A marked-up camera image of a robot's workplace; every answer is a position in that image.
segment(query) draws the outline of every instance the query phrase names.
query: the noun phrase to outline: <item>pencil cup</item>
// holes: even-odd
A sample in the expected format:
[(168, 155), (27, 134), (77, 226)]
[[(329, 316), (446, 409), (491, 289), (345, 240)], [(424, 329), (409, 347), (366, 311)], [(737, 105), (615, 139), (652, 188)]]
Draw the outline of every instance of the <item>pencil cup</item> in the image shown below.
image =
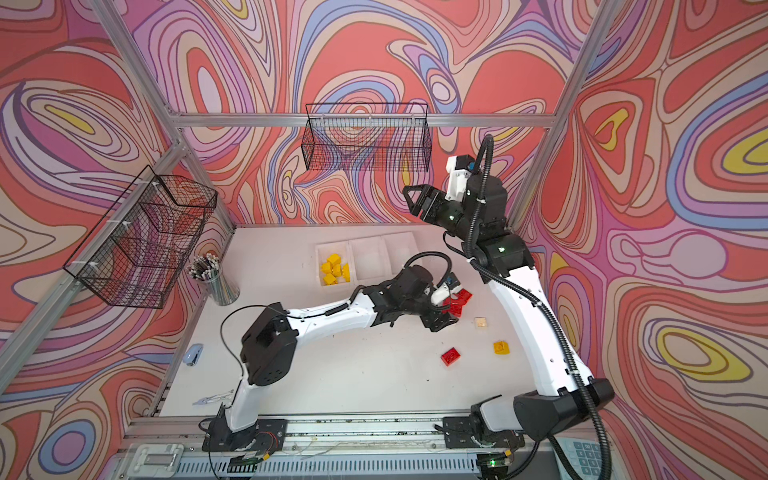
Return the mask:
[(229, 305), (240, 296), (240, 289), (227, 281), (221, 270), (214, 270), (214, 275), (210, 280), (203, 280), (203, 283), (208, 287), (214, 302), (219, 306)]

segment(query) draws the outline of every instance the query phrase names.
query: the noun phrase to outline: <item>red lego brick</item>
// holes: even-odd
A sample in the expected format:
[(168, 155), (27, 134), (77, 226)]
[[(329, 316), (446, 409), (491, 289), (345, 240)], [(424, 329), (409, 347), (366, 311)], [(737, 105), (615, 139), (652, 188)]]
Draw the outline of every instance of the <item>red lego brick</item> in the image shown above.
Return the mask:
[(451, 313), (456, 318), (461, 318), (463, 308), (464, 307), (458, 303), (451, 303), (451, 308), (448, 309), (448, 312)]
[(440, 358), (442, 359), (442, 362), (445, 364), (445, 366), (450, 366), (452, 363), (454, 363), (461, 355), (458, 354), (455, 348), (451, 348), (448, 352), (443, 353)]
[(446, 298), (445, 300), (442, 301), (442, 305), (446, 306), (446, 305), (449, 304), (449, 302), (451, 304), (451, 307), (448, 309), (448, 312), (451, 313), (456, 318), (461, 317), (462, 316), (462, 308), (463, 308), (462, 306), (464, 304), (463, 303), (457, 303), (456, 300), (453, 299), (453, 298)]
[(472, 294), (463, 288), (455, 294), (458, 298), (453, 300), (453, 303), (458, 305), (466, 305), (469, 299), (472, 298)]

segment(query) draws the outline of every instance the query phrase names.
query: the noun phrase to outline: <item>calculator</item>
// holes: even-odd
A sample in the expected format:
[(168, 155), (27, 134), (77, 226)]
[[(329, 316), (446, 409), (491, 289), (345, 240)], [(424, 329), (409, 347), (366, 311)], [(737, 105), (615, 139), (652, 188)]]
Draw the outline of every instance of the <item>calculator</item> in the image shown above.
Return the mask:
[[(558, 437), (558, 443), (563, 448), (565, 456), (571, 461), (571, 466), (584, 480), (593, 480), (600, 476), (600, 467), (603, 462), (600, 458), (600, 445), (597, 442)], [(555, 458), (558, 460), (560, 478), (570, 480), (571, 476), (560, 463), (560, 458), (557, 455)], [(611, 478), (616, 479), (616, 472), (611, 473)]]

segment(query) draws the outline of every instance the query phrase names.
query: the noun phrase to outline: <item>swirly patterned wall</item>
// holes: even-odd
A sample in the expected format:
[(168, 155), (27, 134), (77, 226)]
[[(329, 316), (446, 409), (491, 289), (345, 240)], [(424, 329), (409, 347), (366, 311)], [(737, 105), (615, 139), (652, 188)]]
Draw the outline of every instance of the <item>swirly patterned wall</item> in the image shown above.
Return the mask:
[(628, 2), (524, 228), (629, 478), (768, 478), (768, 3)]
[[(402, 187), (442, 185), (449, 152), (434, 147), (429, 172), (306, 171), (300, 128), (187, 129), (235, 223), (409, 222)], [(477, 152), (496, 138), (494, 174), (510, 192), (528, 169), (541, 128), (459, 128), (456, 150)]]
[[(0, 3), (0, 343), (168, 148), (86, 4)], [(219, 251), (220, 232), (214, 219), (198, 249)], [(182, 283), (156, 311), (79, 295), (0, 396), (0, 478), (96, 478), (149, 406), (199, 297)]]
[[(318, 101), (420, 100), (438, 113), (552, 112), (590, 2), (214, 2), (129, 4), (123, 19), (171, 108), (303, 112)], [(194, 128), (236, 223), (411, 221), (400, 190), (441, 184), (445, 158), (485, 129), (433, 130), (429, 174), (306, 173), (301, 129)], [(514, 190), (541, 130), (498, 129)]]

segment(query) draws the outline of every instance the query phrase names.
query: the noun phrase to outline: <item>white plastic bin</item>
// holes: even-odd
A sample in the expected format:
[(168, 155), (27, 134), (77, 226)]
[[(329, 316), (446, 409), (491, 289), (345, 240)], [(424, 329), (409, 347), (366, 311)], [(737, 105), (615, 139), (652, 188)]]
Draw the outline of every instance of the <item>white plastic bin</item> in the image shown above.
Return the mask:
[[(386, 251), (389, 254), (390, 269), (395, 275), (402, 270), (402, 267), (406, 264), (409, 258), (419, 252), (413, 232), (384, 235), (382, 236), (382, 239), (386, 245)], [(415, 261), (414, 264), (421, 265), (421, 260)]]
[(339, 282), (336, 285), (326, 285), (325, 282), (323, 282), (323, 277), (326, 275), (322, 271), (320, 271), (320, 265), (323, 265), (328, 257), (333, 255), (334, 253), (338, 253), (341, 257), (341, 264), (344, 265), (344, 263), (349, 264), (349, 279), (351, 280), (351, 283), (355, 282), (355, 264), (353, 262), (352, 257), (352, 247), (349, 245), (348, 241), (343, 242), (333, 242), (333, 243), (321, 243), (319, 245), (315, 246), (315, 259), (316, 259), (316, 268), (317, 268), (317, 281), (320, 284), (320, 286), (324, 288), (333, 288), (338, 287), (342, 285), (346, 285), (346, 282), (342, 278), (339, 280)]
[(358, 281), (385, 279), (392, 276), (386, 244), (381, 237), (350, 240), (355, 276)]
[[(343, 242), (321, 243), (315, 246), (315, 251), (317, 282), (323, 288), (341, 289), (349, 284), (341, 279), (336, 285), (326, 285), (323, 282), (326, 274), (320, 271), (320, 265), (334, 253), (341, 256), (342, 265), (349, 264), (349, 283), (376, 285), (397, 275), (406, 261), (419, 252), (419, 248), (416, 246), (413, 233), (404, 232)], [(421, 260), (414, 263), (423, 265)]]

